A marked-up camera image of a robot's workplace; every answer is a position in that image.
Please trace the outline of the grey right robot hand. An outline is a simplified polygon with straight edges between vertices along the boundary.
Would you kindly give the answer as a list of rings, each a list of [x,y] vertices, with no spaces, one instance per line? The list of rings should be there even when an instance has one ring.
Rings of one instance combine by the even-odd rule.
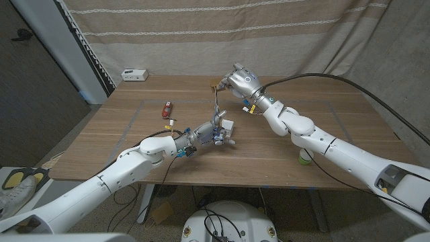
[[[224,76],[218,88],[229,89],[237,98],[253,101],[263,111],[275,103],[275,98],[263,90],[259,77],[239,63],[234,64],[234,71]]]

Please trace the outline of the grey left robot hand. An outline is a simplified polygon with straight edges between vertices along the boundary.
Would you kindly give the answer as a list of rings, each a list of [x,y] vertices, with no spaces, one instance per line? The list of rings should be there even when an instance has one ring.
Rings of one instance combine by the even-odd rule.
[[[222,126],[223,117],[226,110],[221,113],[215,113],[211,121],[206,122],[195,129],[187,128],[182,135],[175,138],[178,157],[181,155],[190,156],[197,151],[197,148],[207,143],[215,145],[230,144],[235,142],[231,139],[233,121],[226,120],[228,127]]]

